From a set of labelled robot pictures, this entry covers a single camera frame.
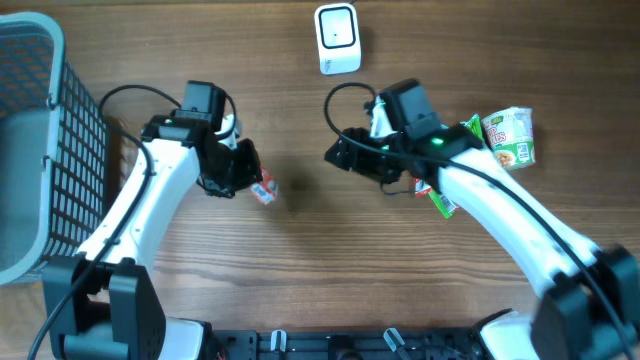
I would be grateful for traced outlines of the green snack bag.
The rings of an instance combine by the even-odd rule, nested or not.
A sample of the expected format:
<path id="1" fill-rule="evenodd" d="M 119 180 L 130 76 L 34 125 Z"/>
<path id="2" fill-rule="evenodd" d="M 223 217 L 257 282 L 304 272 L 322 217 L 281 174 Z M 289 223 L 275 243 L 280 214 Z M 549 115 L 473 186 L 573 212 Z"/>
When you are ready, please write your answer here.
<path id="1" fill-rule="evenodd" d="M 478 114 L 473 115 L 468 121 L 463 121 L 462 125 L 478 138 L 483 139 L 482 126 Z M 445 219 L 449 219 L 458 209 L 455 203 L 451 202 L 445 195 L 436 192 L 425 180 L 414 178 L 413 185 L 414 195 L 416 197 L 428 197 Z"/>

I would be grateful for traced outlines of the small red white carton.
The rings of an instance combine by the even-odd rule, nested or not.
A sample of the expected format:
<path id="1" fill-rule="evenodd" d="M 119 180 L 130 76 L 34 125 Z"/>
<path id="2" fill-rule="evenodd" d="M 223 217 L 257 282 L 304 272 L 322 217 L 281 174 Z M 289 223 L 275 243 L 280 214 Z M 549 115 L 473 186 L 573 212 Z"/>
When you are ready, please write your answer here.
<path id="1" fill-rule="evenodd" d="M 264 166 L 260 170 L 262 180 L 252 184 L 250 190 L 260 203 L 268 205 L 277 198 L 278 184 Z"/>

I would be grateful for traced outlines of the instant noodle cup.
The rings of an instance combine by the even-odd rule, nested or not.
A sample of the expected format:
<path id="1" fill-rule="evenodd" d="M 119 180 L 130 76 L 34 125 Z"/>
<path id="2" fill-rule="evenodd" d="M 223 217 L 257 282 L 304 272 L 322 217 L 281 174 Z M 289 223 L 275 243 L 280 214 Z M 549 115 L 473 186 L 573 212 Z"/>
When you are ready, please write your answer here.
<path id="1" fill-rule="evenodd" d="M 532 109 L 510 107 L 481 120 L 496 160 L 506 170 L 535 163 Z"/>

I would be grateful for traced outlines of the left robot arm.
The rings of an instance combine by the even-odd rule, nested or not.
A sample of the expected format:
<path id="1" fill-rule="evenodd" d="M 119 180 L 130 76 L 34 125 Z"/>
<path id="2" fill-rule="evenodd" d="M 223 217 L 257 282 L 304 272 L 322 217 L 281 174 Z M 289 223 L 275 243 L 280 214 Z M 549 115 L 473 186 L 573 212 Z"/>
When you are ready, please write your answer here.
<path id="1" fill-rule="evenodd" d="M 137 163 L 107 215 L 71 257 L 45 267 L 45 339 L 57 359 L 225 359 L 206 321 L 167 316 L 151 280 L 158 248 L 193 186 L 231 199 L 261 181 L 254 144 L 241 136 L 232 97 L 188 81 L 183 101 L 154 116 L 133 142 Z"/>

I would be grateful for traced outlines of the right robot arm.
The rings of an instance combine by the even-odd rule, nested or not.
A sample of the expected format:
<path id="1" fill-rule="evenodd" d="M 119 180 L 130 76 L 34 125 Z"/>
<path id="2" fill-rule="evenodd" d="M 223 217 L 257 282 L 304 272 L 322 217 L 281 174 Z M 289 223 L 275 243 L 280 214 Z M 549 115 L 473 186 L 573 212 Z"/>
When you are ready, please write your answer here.
<path id="1" fill-rule="evenodd" d="M 639 343 L 639 266 L 601 249 L 511 177 L 467 127 L 444 126 L 414 78 L 374 91 L 366 128 L 337 131 L 325 160 L 380 184 L 403 174 L 478 221 L 507 251 L 540 303 L 533 316 L 497 315 L 476 327 L 494 359 L 612 359 Z"/>

